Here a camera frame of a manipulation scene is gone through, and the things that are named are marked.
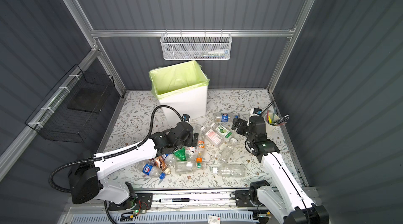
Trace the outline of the Pepsi bottle front left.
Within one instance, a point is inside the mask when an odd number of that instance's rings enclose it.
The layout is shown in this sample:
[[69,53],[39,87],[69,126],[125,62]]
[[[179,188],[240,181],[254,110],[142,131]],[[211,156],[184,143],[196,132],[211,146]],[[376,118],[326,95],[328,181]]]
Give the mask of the Pepsi bottle front left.
[[141,173],[163,180],[166,177],[166,174],[157,166],[154,166],[148,160],[140,161],[137,163],[137,168],[140,170]]

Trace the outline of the clear ribbed bottle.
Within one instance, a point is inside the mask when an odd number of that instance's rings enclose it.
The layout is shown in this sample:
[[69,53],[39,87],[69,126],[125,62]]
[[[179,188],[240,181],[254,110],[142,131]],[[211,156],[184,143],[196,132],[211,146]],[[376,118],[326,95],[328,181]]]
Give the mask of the clear ribbed bottle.
[[244,177],[246,169],[242,164],[221,164],[212,168],[212,172],[221,177]]

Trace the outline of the green bin liner bag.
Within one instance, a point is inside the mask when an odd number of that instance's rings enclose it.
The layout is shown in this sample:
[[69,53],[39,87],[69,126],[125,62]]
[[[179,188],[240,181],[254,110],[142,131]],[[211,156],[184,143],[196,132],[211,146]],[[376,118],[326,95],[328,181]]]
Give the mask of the green bin liner bag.
[[158,100],[209,85],[209,78],[197,61],[153,69],[149,72],[149,78],[151,92]]

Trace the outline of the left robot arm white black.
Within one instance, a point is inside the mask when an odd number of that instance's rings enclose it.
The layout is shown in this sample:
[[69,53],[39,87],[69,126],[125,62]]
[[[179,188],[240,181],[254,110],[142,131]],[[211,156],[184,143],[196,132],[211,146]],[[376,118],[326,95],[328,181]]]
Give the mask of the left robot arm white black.
[[170,129],[153,132],[150,127],[144,140],[105,153],[96,153],[70,162],[52,171],[48,177],[51,188],[71,195],[74,204],[83,204],[97,199],[120,205],[129,198],[134,198],[134,189],[124,183],[112,183],[107,177],[127,166],[171,154],[184,146],[195,146],[194,129],[189,123],[188,114],[180,114],[176,109],[167,105],[157,106],[151,119],[160,108],[173,111],[179,122]]

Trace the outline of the Pepsi bottle near bin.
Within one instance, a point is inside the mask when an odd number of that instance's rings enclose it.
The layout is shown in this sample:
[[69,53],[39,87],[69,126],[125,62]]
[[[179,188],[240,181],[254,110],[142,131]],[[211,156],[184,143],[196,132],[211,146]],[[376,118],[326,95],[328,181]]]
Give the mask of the Pepsi bottle near bin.
[[217,123],[231,123],[234,119],[239,118],[239,114],[219,112],[214,113],[213,117],[214,121]]

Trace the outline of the crushed green bottle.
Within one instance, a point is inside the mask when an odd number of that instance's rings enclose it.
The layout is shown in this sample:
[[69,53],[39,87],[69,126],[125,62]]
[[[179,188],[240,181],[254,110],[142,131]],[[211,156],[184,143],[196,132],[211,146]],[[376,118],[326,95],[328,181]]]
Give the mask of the crushed green bottle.
[[185,147],[182,147],[181,149],[173,152],[173,154],[177,158],[178,161],[180,161],[180,162],[187,161]]

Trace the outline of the brown tea bottle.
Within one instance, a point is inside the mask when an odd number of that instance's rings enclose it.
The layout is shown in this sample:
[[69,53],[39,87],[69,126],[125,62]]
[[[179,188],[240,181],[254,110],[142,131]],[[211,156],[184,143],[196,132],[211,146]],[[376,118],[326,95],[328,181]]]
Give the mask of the brown tea bottle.
[[156,158],[150,159],[150,162],[153,166],[158,167],[163,173],[171,174],[171,169],[165,163],[165,160],[162,156],[158,156]]

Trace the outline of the white waste bin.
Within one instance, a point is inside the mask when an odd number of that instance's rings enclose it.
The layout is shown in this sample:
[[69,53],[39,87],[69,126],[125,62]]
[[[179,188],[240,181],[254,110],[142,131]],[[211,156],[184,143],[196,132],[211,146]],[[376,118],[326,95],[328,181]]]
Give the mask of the white waste bin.
[[206,114],[208,86],[170,96],[158,100],[159,105],[167,105],[178,111],[180,115],[188,114],[195,119]]

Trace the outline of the tube in white basket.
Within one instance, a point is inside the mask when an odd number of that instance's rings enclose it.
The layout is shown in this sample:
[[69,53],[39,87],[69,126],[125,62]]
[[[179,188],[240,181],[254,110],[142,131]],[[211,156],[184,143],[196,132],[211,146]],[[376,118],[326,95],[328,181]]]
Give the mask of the tube in white basket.
[[212,51],[208,52],[209,55],[216,55],[218,57],[229,55],[229,53],[230,53],[229,49],[218,49],[218,50],[212,50]]

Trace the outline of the white pen cup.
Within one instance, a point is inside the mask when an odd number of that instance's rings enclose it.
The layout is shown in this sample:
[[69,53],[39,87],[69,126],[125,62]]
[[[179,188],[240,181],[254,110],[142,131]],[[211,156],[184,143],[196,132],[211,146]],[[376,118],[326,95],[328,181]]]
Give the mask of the white pen cup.
[[264,113],[264,119],[265,119],[266,123],[268,123],[271,126],[281,126],[281,125],[286,124],[288,122],[288,120],[290,119],[290,117],[288,114],[281,117],[276,114],[276,111],[267,110]]

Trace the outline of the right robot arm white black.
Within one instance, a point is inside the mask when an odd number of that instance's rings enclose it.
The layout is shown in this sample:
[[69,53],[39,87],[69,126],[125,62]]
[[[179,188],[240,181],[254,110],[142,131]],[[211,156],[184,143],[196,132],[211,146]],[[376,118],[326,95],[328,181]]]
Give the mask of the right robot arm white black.
[[280,150],[266,133],[266,123],[257,114],[247,121],[234,119],[232,130],[246,137],[246,149],[257,157],[263,169],[271,175],[276,193],[266,180],[249,187],[251,201],[264,205],[281,224],[328,224],[330,217],[324,206],[317,205],[299,186],[287,168]]

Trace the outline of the small clear white-cap bottle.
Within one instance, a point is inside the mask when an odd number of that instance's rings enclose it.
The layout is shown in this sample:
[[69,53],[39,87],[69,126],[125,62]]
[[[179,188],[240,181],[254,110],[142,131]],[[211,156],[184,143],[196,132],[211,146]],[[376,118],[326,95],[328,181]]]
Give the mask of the small clear white-cap bottle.
[[235,138],[231,138],[228,142],[228,145],[223,149],[221,156],[220,156],[220,161],[222,163],[227,163],[229,159],[231,158],[231,155],[235,149],[235,146],[238,144],[238,140]]

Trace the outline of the pink label square bottle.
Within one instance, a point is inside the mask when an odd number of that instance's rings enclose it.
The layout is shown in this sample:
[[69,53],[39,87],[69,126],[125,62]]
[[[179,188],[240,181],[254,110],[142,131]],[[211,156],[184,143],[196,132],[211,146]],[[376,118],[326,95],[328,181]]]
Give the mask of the pink label square bottle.
[[223,138],[210,127],[202,126],[200,132],[202,137],[215,147],[219,147],[224,142]]

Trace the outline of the blue label water bottle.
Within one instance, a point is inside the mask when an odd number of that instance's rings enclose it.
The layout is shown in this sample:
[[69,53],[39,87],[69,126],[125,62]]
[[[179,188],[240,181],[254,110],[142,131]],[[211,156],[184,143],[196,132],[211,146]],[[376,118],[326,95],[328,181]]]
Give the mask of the blue label water bottle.
[[164,161],[169,167],[174,167],[177,162],[177,158],[173,153],[171,153],[164,155]]

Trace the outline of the black marker on rail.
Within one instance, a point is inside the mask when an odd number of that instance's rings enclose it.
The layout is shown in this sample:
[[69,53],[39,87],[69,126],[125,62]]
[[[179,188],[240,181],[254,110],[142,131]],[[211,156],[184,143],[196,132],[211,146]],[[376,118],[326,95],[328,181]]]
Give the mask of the black marker on rail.
[[190,202],[189,198],[166,198],[160,199],[159,203],[186,203]]

